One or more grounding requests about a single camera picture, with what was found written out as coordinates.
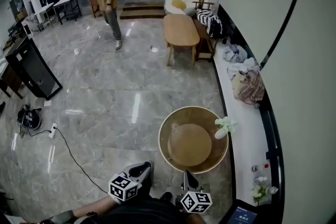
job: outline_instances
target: gray tile floor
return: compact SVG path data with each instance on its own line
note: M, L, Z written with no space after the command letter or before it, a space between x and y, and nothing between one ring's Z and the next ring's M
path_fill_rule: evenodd
M0 117L0 183L15 201L14 212L27 221L40 221L105 196L71 159L59 133L16 140L17 112L25 103L43 107L41 130L57 122L78 163L103 189L125 166L154 162L153 197L180 191L182 174L162 158L157 145L159 127L175 109L199 105L223 116L212 64L191 53L174 53L166 66L167 47L162 19L122 20L122 49L116 51L111 29L102 17L85 16L46 28L34 41L64 89L43 107L44 100L23 87L20 100L5 94ZM73 50L78 48L80 55ZM140 95L138 117L132 120L134 97ZM204 216L218 223L232 203L229 154L213 171L197 176L209 190L214 205Z

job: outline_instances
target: wooden step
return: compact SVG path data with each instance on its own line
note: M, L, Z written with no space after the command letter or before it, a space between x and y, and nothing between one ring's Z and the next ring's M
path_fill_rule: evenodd
M139 10L124 10L120 14L120 19L148 19L148 18L163 18L166 12L163 9L139 9Z
M164 2L133 2L125 3L122 10L138 10L138 9L163 9Z

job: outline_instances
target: power strip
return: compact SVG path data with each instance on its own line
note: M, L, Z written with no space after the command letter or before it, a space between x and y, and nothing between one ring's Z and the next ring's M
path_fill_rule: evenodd
M56 124L56 123L53 123L53 125L52 125L52 127L51 127L51 129L50 129L50 131L51 131L51 133L49 134L49 137L50 137L50 138L54 138L56 128L57 128L57 124Z

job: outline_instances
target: display screen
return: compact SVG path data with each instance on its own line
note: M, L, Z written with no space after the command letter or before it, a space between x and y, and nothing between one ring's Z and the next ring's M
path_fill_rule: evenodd
M228 224L252 224L256 217L256 213L238 206L230 217Z

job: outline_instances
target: cable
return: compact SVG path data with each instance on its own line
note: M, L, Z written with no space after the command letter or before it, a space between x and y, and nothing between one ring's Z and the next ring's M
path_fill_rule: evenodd
M92 183L94 183L102 192L104 192L104 193L106 193L106 194L108 194L105 190L103 190L101 187L99 187L95 182L93 182L92 181L92 179L91 179L91 177L87 174L87 173L85 173L85 171L84 171L84 169L77 163L77 161L76 161L76 159L73 157L73 155L72 155L72 153L71 153L71 150L70 150L70 148L69 148L69 146L68 146L68 143L67 143L67 140L65 139L65 137L62 135L62 133L61 133L61 131L58 129L58 128L56 128L56 127L54 127L57 131L59 131L59 133L61 134L61 136L63 137L63 139L64 139L64 141L65 141L65 144L67 145L67 148L68 148L68 150L69 150L69 153L70 153L70 156L73 158L73 160L75 161L75 163L82 169L82 171L83 171L83 173L88 177L88 179L92 182Z
M41 134L41 133L43 133L43 132L49 132L49 133L51 133L51 130L43 130L42 132L39 132L39 133L36 133L36 134L31 135L31 134L30 134L30 131L29 131L28 128L27 128L27 130L28 130L28 134L29 134L31 137L33 137L33 136L35 136L35 135L37 135L37 134Z

